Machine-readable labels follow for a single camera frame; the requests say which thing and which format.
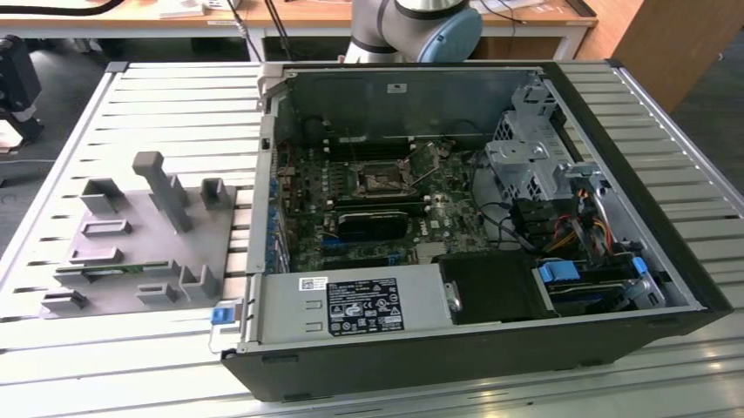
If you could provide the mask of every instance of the wooden cabinet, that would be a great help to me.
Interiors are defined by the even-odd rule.
[[[615,58],[671,111],[744,24],[742,0],[585,0],[598,17],[578,59]]]

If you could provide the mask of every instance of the blue tab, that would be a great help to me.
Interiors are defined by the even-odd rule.
[[[542,267],[539,267],[538,272],[539,272],[539,277],[542,277],[542,283],[550,283],[552,281],[552,275],[550,273],[550,268],[547,268],[546,264]]]
[[[579,280],[577,266],[573,261],[547,261],[539,267],[542,282],[550,283],[551,281]]]
[[[635,266],[635,270],[641,276],[649,272],[649,267],[641,257],[633,257],[631,264]]]
[[[211,324],[225,325],[235,322],[235,308],[233,307],[215,307],[211,310]]]

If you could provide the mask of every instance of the desk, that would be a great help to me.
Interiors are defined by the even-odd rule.
[[[66,0],[69,7],[89,7],[92,2]],[[0,0],[0,4],[48,4],[45,0]],[[348,37],[351,4],[313,0],[275,1],[291,37]],[[251,28],[253,40],[276,36],[273,23],[263,1],[244,0],[240,14]],[[552,57],[570,59],[594,17],[581,17],[564,0],[547,0],[540,8],[516,9],[514,17],[526,21],[515,26],[516,37],[559,39]],[[511,37],[511,22],[492,15],[483,16],[483,37]],[[156,0],[126,0],[124,4],[96,17],[54,17],[0,15],[0,27],[18,37],[233,37],[237,35],[231,15],[208,10],[203,17],[157,19]],[[263,43],[255,42],[259,52]]]
[[[92,7],[105,0],[60,0],[58,7]],[[245,17],[243,1],[237,7]],[[49,0],[0,0],[0,4],[49,5]],[[160,19],[156,0],[125,0],[113,10],[90,17],[42,15],[0,15],[2,32],[18,37],[42,38],[130,38],[130,37],[236,37],[232,14],[221,10],[205,10],[204,16]]]

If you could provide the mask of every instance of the power supply label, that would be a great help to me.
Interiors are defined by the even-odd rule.
[[[327,283],[327,331],[333,337],[403,328],[395,279]]]

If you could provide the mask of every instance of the metal workbench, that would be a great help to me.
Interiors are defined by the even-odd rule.
[[[184,186],[237,191],[227,272],[240,281],[251,221],[257,123],[253,64],[130,64],[102,76],[0,261],[0,415],[50,416],[731,416],[744,406],[744,202],[623,69],[564,63],[641,180],[735,311],[613,365],[332,399],[256,401],[211,352],[211,310],[40,320],[82,214],[85,180],[129,174],[157,150]],[[589,159],[587,149],[578,150]]]

